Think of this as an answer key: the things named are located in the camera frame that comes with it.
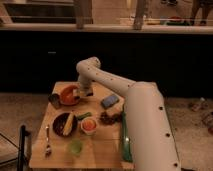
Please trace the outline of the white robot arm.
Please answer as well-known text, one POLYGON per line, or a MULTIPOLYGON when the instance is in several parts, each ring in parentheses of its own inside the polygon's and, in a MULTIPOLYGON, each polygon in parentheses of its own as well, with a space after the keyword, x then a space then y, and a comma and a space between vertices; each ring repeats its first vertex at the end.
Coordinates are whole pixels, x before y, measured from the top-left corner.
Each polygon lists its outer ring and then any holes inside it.
POLYGON ((124 98, 130 149, 135 171, 181 171, 164 98, 151 82, 130 80, 100 69, 97 57, 79 61, 80 91, 88 94, 96 81, 124 98))

